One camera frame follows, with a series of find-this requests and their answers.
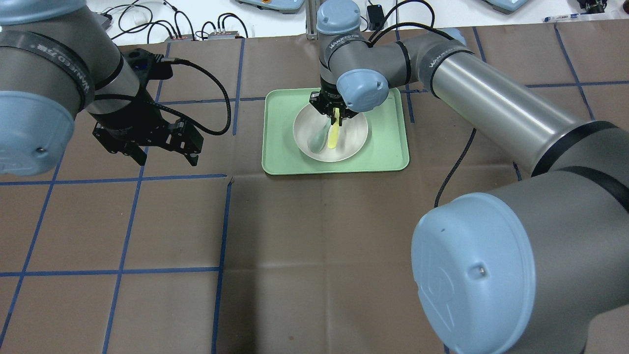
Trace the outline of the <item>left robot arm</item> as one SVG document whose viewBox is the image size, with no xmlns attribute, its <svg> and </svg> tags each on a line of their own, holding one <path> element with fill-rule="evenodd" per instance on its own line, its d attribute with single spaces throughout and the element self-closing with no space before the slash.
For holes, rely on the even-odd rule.
<svg viewBox="0 0 629 354">
<path fill-rule="evenodd" d="M 44 174 L 66 150 L 81 111 L 112 154 L 146 162 L 143 147 L 175 151 L 195 166 L 203 137 L 186 118 L 163 119 L 146 90 L 172 76 L 170 59 L 121 53 L 84 0 L 1 2 L 1 173 Z"/>
</svg>

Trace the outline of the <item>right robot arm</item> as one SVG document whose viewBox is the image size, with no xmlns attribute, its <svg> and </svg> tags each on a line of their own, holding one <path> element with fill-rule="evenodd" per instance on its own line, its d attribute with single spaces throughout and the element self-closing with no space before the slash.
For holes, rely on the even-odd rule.
<svg viewBox="0 0 629 354">
<path fill-rule="evenodd" d="M 422 84 L 523 181 L 434 206 L 411 262 L 429 324 L 457 354 L 593 354 L 593 326 L 628 307 L 628 132 L 583 119 L 479 58 L 457 29 L 376 45 L 360 9 L 317 9 L 322 114 L 351 118 Z"/>
</svg>

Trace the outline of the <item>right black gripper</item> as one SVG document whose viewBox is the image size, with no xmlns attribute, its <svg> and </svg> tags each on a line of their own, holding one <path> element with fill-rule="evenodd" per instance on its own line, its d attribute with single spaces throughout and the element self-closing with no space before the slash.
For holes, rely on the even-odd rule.
<svg viewBox="0 0 629 354">
<path fill-rule="evenodd" d="M 329 119 L 334 118 L 333 108 L 339 108 L 340 111 L 337 112 L 337 125 L 343 125 L 344 118 L 350 119 L 359 114 L 348 108 L 342 95 L 339 94 L 336 89 L 332 88 L 321 88 L 321 90 L 312 91 L 309 103 L 319 114 L 326 115 Z"/>
</svg>

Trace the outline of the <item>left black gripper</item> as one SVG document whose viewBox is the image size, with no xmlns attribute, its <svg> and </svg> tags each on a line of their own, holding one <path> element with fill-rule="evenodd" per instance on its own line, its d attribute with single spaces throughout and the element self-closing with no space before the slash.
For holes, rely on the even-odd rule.
<svg viewBox="0 0 629 354">
<path fill-rule="evenodd" d="M 111 154 L 129 155 L 144 166 L 147 154 L 143 147 L 160 147 L 184 155 L 191 166 L 197 166 L 203 137 L 186 119 L 170 123 L 163 118 L 154 99 L 140 90 L 133 99 L 123 99 L 124 107 L 108 114 L 92 113 L 96 120 L 92 134 Z"/>
</svg>

